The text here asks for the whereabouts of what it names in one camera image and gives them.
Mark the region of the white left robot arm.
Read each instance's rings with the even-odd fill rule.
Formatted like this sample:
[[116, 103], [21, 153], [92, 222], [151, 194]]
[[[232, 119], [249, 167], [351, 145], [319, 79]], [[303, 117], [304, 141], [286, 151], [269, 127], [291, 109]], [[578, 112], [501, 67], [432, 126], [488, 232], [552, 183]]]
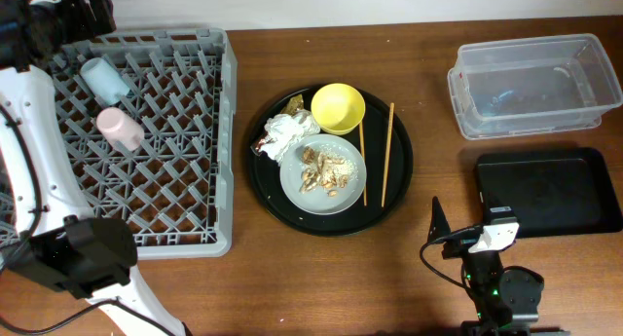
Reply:
[[186, 335], [141, 276], [128, 224], [88, 204], [56, 118], [49, 61], [115, 29], [111, 0], [1, 0], [1, 154], [18, 232], [3, 266], [86, 300], [127, 335]]

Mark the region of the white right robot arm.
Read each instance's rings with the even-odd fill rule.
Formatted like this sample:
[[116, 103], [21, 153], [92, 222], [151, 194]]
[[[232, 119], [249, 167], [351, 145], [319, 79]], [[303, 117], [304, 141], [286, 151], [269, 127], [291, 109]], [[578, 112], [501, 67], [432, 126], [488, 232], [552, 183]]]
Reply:
[[[431, 221], [419, 256], [437, 277], [462, 289], [474, 303], [477, 319], [464, 321], [462, 335], [567, 335], [560, 328], [534, 329], [544, 278], [522, 266], [505, 267], [500, 253], [511, 247], [520, 223], [507, 205], [493, 205], [483, 223], [453, 231], [438, 198], [432, 199]], [[460, 279], [437, 270], [424, 257], [432, 245], [442, 246], [445, 260], [461, 260]]]

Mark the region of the pink plastic cup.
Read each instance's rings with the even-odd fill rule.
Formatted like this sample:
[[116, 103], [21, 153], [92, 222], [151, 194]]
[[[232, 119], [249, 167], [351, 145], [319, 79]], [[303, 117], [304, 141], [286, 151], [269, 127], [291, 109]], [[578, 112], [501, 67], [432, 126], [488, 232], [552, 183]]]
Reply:
[[95, 121], [97, 129], [116, 151], [121, 150], [121, 145], [134, 151], [145, 137], [144, 129], [117, 107], [103, 109]]

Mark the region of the blue plastic cup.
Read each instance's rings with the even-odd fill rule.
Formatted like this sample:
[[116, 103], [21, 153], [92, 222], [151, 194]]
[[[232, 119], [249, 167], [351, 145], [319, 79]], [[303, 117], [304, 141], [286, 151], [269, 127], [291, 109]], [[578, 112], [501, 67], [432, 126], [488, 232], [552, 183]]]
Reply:
[[86, 61], [80, 69], [80, 75], [92, 93], [107, 105], [117, 104], [122, 96], [127, 96], [130, 92], [130, 87], [122, 76], [102, 57]]

